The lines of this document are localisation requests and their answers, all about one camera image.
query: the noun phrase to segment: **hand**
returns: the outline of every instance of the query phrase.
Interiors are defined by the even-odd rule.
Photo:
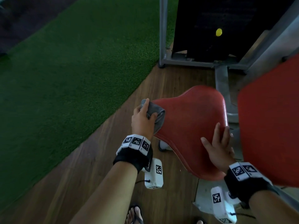
[[[222,140],[220,140],[220,123],[216,124],[212,144],[202,137],[201,141],[207,150],[211,162],[221,171],[227,173],[229,166],[236,162],[234,157],[234,150],[230,145],[231,136],[229,127],[226,126],[223,132]]]
[[[131,126],[132,134],[138,134],[146,137],[148,140],[151,140],[154,134],[155,120],[158,114],[153,113],[150,119],[147,118],[149,102],[150,100],[147,98],[142,109],[140,109],[140,105],[134,109]]]

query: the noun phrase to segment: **red seat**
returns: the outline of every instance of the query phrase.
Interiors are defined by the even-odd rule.
[[[210,161],[200,138],[212,141],[216,123],[227,126],[223,96],[214,88],[194,86],[179,97],[153,101],[166,110],[155,137],[167,143],[185,168],[198,178],[221,180],[224,173]]]
[[[299,55],[242,89],[238,110],[244,160],[299,187]]]

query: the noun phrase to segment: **wooden floor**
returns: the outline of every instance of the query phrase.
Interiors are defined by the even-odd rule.
[[[195,85],[215,87],[214,71],[209,69],[155,66],[129,99],[59,166],[11,206],[0,223],[68,223],[112,167],[115,152],[126,135],[131,134],[133,109],[143,98],[175,97]],[[208,223],[219,223],[212,215],[201,214],[192,205],[197,178],[188,173],[172,152],[161,153],[153,140],[154,157],[163,164],[162,189],[135,186],[132,202],[143,211],[145,223],[194,223],[202,215]],[[141,172],[137,180],[144,179]],[[246,223],[255,220],[242,218]]]

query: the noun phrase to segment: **yellow dot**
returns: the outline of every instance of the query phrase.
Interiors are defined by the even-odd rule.
[[[216,30],[216,36],[219,37],[220,35],[222,35],[222,29],[221,28],[218,28]]]

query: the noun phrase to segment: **black cable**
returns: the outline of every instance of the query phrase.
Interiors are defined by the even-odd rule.
[[[135,184],[140,183],[140,182],[150,182],[150,180],[141,180],[141,181],[137,181],[137,182],[135,182]]]
[[[243,216],[246,216],[246,217],[249,217],[249,218],[253,218],[253,219],[256,219],[256,217],[252,216],[252,215],[248,215],[248,214],[242,214],[242,213],[229,213],[230,215],[243,215]]]

